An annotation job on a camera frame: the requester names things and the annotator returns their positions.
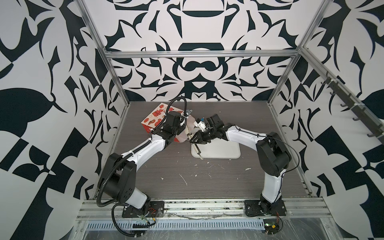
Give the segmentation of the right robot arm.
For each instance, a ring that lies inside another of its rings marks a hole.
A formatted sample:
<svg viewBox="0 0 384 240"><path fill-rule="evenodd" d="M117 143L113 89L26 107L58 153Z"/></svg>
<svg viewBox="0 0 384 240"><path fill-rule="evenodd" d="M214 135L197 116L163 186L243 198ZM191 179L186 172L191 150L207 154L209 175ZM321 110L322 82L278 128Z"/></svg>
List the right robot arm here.
<svg viewBox="0 0 384 240"><path fill-rule="evenodd" d="M214 139L221 139L255 150L260 166L265 172L261 204L272 208L282 199L282 181L292 156L288 145L283 142L278 133L256 133L235 124L225 124L217 114L207 119L197 120L194 123L194 131L190 143L196 146L208 144Z"/></svg>

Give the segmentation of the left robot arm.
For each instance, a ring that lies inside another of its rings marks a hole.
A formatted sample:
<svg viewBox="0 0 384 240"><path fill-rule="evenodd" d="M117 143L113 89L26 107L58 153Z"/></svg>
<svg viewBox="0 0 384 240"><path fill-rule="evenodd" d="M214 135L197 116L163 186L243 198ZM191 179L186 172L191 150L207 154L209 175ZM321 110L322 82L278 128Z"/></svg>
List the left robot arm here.
<svg viewBox="0 0 384 240"><path fill-rule="evenodd" d="M176 136L186 129L187 120L188 114L171 111L143 143L121 155L111 154L98 182L97 206L120 204L146 212L150 197L136 187L137 171L174 142Z"/></svg>

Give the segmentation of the white plastic tray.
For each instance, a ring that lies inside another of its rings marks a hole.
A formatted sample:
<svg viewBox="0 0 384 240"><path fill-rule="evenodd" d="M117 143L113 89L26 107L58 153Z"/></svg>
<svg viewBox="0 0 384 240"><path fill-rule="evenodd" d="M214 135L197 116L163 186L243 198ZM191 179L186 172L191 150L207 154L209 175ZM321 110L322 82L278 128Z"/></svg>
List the white plastic tray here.
<svg viewBox="0 0 384 240"><path fill-rule="evenodd" d="M204 159L238 159L241 156L238 143L229 142L222 139L214 139L208 144L197 144ZM199 158L192 144L191 154L194 158Z"/></svg>

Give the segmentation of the small green circuit board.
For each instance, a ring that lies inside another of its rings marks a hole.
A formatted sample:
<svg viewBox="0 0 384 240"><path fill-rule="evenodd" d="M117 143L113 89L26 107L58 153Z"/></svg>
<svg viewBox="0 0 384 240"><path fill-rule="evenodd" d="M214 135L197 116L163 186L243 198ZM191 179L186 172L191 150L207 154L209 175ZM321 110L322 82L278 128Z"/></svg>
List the small green circuit board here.
<svg viewBox="0 0 384 240"><path fill-rule="evenodd" d="M276 235L279 233L283 228L283 222L282 220L272 220L272 219L266 219L264 220L264 228L265 233L267 235Z"/></svg>

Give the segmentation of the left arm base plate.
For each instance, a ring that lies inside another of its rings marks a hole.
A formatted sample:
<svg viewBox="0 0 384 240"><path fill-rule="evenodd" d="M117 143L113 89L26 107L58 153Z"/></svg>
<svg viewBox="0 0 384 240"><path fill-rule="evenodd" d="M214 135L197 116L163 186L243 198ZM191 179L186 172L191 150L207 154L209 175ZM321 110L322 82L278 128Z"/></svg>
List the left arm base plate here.
<svg viewBox="0 0 384 240"><path fill-rule="evenodd" d="M145 204L137 209L131 205L124 207L123 218L136 218L141 215L144 217L155 218L164 214L165 202L164 201L146 201Z"/></svg>

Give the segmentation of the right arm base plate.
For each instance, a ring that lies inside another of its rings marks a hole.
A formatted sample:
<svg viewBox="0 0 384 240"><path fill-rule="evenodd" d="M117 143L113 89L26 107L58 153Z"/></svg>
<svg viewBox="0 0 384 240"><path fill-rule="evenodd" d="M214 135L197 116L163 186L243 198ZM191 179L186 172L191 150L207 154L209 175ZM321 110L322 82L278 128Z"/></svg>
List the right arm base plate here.
<svg viewBox="0 0 384 240"><path fill-rule="evenodd" d="M247 217L286 216L287 209L282 199L271 204L267 200L245 200L245 214Z"/></svg>

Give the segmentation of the grey wall hook rail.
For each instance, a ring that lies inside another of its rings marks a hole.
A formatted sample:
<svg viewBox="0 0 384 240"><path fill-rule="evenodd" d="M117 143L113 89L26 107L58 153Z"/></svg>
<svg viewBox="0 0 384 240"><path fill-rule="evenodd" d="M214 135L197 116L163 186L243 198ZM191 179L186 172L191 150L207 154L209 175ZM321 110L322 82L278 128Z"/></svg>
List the grey wall hook rail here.
<svg viewBox="0 0 384 240"><path fill-rule="evenodd" d="M341 101L341 107L352 111L355 115L355 122L362 122L370 131L368 138L376 138L384 145L384 123L364 104L346 85L338 78L333 77L326 71L326 78L322 86L330 88L332 99L337 96Z"/></svg>

